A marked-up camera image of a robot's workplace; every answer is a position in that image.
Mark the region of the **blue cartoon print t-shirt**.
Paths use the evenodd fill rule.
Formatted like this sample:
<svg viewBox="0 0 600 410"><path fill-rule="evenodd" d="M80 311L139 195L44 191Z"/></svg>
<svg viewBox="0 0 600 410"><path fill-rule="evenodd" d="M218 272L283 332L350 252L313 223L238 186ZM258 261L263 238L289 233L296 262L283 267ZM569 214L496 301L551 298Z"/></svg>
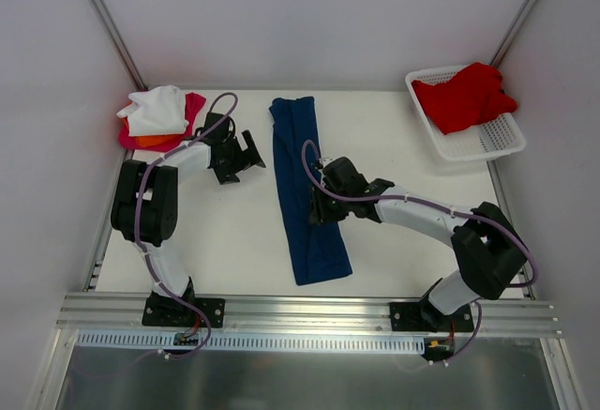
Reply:
<svg viewBox="0 0 600 410"><path fill-rule="evenodd" d="M273 118L273 157L277 196L297 285L342 279L353 269L337 223L309 222L311 182L302 162L302 146L317 144L315 99L277 98Z"/></svg>

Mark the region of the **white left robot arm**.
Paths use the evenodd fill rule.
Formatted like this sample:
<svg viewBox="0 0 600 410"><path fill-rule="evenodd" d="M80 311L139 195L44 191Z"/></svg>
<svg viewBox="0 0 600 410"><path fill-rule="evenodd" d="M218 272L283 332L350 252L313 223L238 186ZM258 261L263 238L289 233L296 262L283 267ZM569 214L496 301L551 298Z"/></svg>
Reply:
<svg viewBox="0 0 600 410"><path fill-rule="evenodd" d="M152 297L167 298L163 314L177 326L190 323L196 304L193 282L170 245L177 222L179 185L211 171L218 184L240 181L238 174L265 166L249 130L236 133L226 114L209 114L205 124L174 149L151 162L123 162L112 203L111 225L135 246L153 281Z"/></svg>

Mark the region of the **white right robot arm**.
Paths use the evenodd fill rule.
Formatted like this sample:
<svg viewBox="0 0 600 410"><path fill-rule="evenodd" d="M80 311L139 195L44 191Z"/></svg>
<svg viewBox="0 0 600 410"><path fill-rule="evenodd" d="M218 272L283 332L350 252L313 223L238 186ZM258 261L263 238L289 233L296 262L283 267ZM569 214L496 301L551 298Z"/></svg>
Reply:
<svg viewBox="0 0 600 410"><path fill-rule="evenodd" d="M353 215L410 229L453 251L457 269L435 282L420 300L419 317L430 330L450 324L464 305L500 298L530 259L510 222L492 203L455 208L411 194L386 179L368 182L346 157L322 167L320 178L312 172L308 178L311 223Z"/></svg>

